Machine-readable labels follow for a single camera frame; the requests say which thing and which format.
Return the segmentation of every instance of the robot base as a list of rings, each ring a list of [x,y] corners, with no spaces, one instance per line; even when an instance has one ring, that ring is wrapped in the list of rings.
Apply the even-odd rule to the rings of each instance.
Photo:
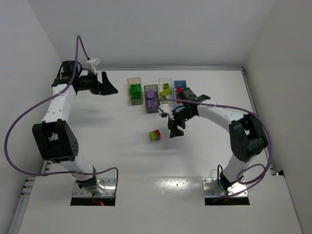
[[[224,191],[222,193],[221,189],[217,189],[217,179],[216,178],[203,178],[203,188],[204,188],[204,198],[205,205],[209,206],[221,206],[221,205],[249,205],[248,192],[244,191],[241,194],[230,198],[222,198],[224,196]],[[246,189],[245,185],[235,183],[233,186],[228,188],[228,195],[233,193],[238,193]]]
[[[102,195],[94,196],[96,202],[103,202],[104,206],[115,206],[116,178],[100,178],[101,184],[105,185]],[[71,206],[97,206],[92,199],[92,194],[74,184]]]

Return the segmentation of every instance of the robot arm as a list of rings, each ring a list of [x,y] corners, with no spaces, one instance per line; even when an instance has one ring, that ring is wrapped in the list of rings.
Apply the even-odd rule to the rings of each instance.
[[[71,103],[78,91],[90,90],[92,94],[110,95],[118,93],[118,90],[109,82],[105,72],[102,72],[102,83],[100,83],[95,69],[86,76],[80,76],[78,70],[73,71],[74,61],[65,61],[62,66],[62,76],[55,78],[52,84],[53,95],[67,86],[75,72],[74,82],[63,94],[51,100],[41,123],[33,126],[33,135],[44,160],[58,163],[68,171],[94,173],[95,168],[78,154],[78,140],[67,123]],[[96,176],[77,173],[72,175],[81,189],[97,195],[103,193],[103,186]]]
[[[190,88],[183,90],[179,98],[216,105],[216,102],[206,95],[197,97]],[[247,169],[251,160],[268,146],[262,126],[253,116],[231,109],[188,103],[183,105],[184,107],[173,110],[169,115],[170,138],[183,136],[183,131],[178,127],[185,129],[185,122],[194,116],[207,118],[229,132],[233,155],[220,174],[220,185],[226,191],[236,183],[239,172]]]

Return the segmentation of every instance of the transparent container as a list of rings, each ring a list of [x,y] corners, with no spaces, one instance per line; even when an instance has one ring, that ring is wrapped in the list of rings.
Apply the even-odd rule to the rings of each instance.
[[[149,84],[144,86],[145,108],[148,114],[158,113],[159,100],[158,86],[156,84]]]
[[[174,95],[175,95],[175,98],[177,98],[177,95],[179,93],[179,91],[182,91],[183,89],[186,89],[187,88],[187,85],[186,85],[186,80],[174,80],[174,86],[173,86],[173,89],[174,89]],[[178,106],[183,106],[183,103],[179,103],[179,102],[174,102],[174,108],[177,108]],[[177,108],[175,111],[180,111],[182,110],[184,107],[180,107],[180,108]]]
[[[129,78],[128,82],[128,93],[129,101],[132,106],[143,104],[143,90],[141,84],[141,78]]]
[[[171,78],[161,78],[158,80],[158,95],[160,98],[174,98],[173,87],[172,87],[172,79]],[[169,104],[170,106],[174,105],[172,101],[160,101],[160,104]]]

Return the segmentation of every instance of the white floor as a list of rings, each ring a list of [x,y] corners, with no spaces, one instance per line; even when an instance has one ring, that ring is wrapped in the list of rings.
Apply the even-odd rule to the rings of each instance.
[[[79,153],[100,171],[117,166],[115,207],[70,206],[74,179],[53,175],[36,179],[20,234],[296,234],[301,233],[282,176],[266,178],[249,191],[250,206],[205,206],[201,178],[216,176],[232,153],[229,135],[206,119],[186,122],[185,136],[169,139],[167,119],[130,106],[127,78],[142,85],[159,78],[185,79],[199,96],[251,110],[240,71],[110,71],[119,90],[111,96],[79,92],[69,117]],[[149,132],[159,129],[161,140]],[[253,163],[266,163],[260,154]],[[52,165],[52,171],[63,170]],[[260,169],[245,173],[247,180]],[[114,172],[103,177],[115,176]]]

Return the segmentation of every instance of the green block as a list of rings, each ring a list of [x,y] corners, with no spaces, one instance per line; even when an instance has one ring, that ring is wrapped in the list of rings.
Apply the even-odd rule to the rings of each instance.
[[[143,105],[143,99],[131,100],[131,105],[132,105],[132,106]]]
[[[136,92],[137,92],[137,85],[135,84],[130,85],[129,93],[135,94]]]

